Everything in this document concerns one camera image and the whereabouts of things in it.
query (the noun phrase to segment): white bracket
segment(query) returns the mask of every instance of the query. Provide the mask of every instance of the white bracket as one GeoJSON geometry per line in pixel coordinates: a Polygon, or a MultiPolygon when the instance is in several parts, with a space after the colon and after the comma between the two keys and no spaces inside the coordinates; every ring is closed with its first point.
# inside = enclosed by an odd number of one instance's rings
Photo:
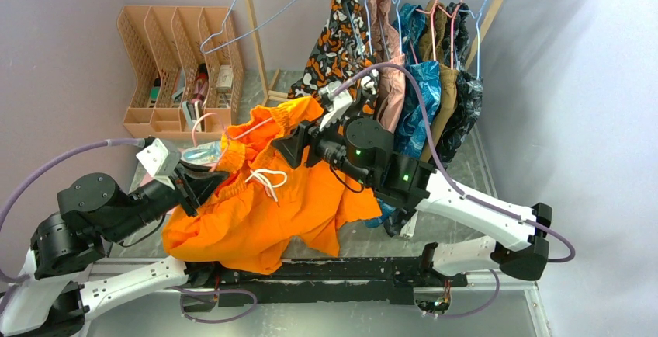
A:
{"type": "MultiPolygon", "coordinates": [[[[320,94],[323,95],[323,92],[329,92],[331,94],[340,85],[340,82],[331,82],[320,90],[320,94]]],[[[354,100],[352,100],[352,96],[349,95],[348,90],[344,90],[336,95],[331,101],[329,112],[322,116],[322,121],[320,121],[320,131],[340,120],[353,102],[354,100]]]]}
{"type": "Polygon", "coordinates": [[[176,165],[181,161],[181,152],[177,147],[156,139],[153,144],[137,153],[137,159],[153,179],[175,189],[169,176],[174,174],[176,165]]]}

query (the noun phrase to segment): white drawstring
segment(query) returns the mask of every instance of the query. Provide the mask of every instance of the white drawstring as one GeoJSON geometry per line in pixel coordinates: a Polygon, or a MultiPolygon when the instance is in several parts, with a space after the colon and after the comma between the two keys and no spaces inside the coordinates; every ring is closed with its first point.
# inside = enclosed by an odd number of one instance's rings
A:
{"type": "Polygon", "coordinates": [[[288,174],[279,170],[269,170],[267,168],[257,168],[256,170],[251,170],[251,175],[244,182],[249,182],[251,178],[258,180],[265,187],[265,192],[274,200],[275,203],[278,203],[279,199],[276,197],[274,188],[279,188],[288,182],[288,174]],[[270,182],[269,179],[263,175],[264,173],[283,175],[283,182],[272,185],[272,182],[270,182]]]}

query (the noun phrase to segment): orange shirt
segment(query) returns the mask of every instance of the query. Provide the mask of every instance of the orange shirt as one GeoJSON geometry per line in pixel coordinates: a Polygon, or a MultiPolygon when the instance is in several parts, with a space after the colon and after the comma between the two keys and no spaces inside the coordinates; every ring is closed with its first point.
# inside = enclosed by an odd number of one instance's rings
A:
{"type": "MultiPolygon", "coordinates": [[[[227,133],[237,137],[272,118],[239,140],[228,141],[223,136],[222,149],[227,143],[228,149],[217,170],[230,172],[233,178],[198,209],[197,217],[188,217],[180,207],[175,210],[162,231],[164,250],[187,262],[218,261],[231,269],[264,274],[281,266],[281,255],[292,236],[299,236],[310,248],[338,255],[337,233],[345,222],[381,214],[372,190],[350,192],[326,162],[292,169],[271,146],[273,139],[322,113],[320,105],[306,97],[276,108],[257,106],[250,122],[229,127],[227,133]],[[287,174],[288,181],[275,188],[278,203],[267,196],[261,183],[254,179],[245,182],[256,169],[287,174]]],[[[338,175],[345,180],[345,175],[338,175]]],[[[282,175],[265,177],[273,185],[283,180],[282,175]]],[[[350,178],[346,182],[353,189],[361,188],[350,178]]]]}

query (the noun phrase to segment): desk organizer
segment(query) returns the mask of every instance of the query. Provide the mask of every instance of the desk organizer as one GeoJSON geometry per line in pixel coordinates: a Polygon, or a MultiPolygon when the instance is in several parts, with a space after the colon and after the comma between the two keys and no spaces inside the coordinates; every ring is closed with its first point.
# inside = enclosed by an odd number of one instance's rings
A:
{"type": "MultiPolygon", "coordinates": [[[[199,46],[213,32],[222,28],[228,7],[175,7],[128,5],[117,21],[119,34],[126,46],[137,78],[137,87],[126,111],[123,125],[134,137],[161,137],[173,140],[191,139],[180,105],[171,95],[176,90],[178,77],[185,75],[182,100],[189,100],[199,73],[199,65],[206,63],[209,91],[204,113],[217,113],[205,120],[206,131],[198,132],[197,139],[214,140],[222,134],[221,124],[237,122],[237,109],[242,94],[244,69],[237,43],[232,43],[211,54],[201,54],[199,46]],[[220,67],[230,66],[233,84],[229,89],[217,88],[220,67]],[[149,96],[154,80],[161,85],[155,106],[149,108],[149,96]]],[[[206,50],[235,38],[232,18],[226,21],[224,32],[206,44],[206,50]]]]}

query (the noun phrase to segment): wooden post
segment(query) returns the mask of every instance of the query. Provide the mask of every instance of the wooden post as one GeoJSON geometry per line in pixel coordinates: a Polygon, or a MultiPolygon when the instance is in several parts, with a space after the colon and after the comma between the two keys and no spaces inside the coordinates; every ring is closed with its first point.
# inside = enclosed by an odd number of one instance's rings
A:
{"type": "MultiPolygon", "coordinates": [[[[244,0],[247,3],[247,10],[249,16],[249,26],[252,30],[256,29],[258,22],[256,21],[256,11],[254,10],[254,0],[244,0]]],[[[277,69],[272,77],[272,81],[268,82],[267,71],[265,70],[265,61],[263,59],[263,50],[261,47],[261,36],[256,30],[251,34],[254,41],[254,48],[256,49],[256,61],[258,63],[258,73],[261,76],[261,84],[263,86],[263,105],[266,105],[268,100],[286,101],[287,95],[283,92],[274,91],[276,82],[279,80],[280,70],[277,69]]]]}
{"type": "MultiPolygon", "coordinates": [[[[496,15],[498,14],[498,11],[500,10],[500,7],[503,5],[504,1],[505,0],[491,1],[491,6],[489,6],[489,9],[487,10],[487,14],[484,16],[484,21],[482,21],[482,25],[480,26],[481,43],[482,41],[484,41],[484,36],[486,36],[487,32],[489,31],[489,28],[491,27],[491,23],[496,18],[496,15]]],[[[476,55],[477,55],[477,43],[474,43],[471,46],[471,51],[469,52],[468,58],[466,58],[466,70],[470,68],[473,60],[475,60],[476,55]]]]}

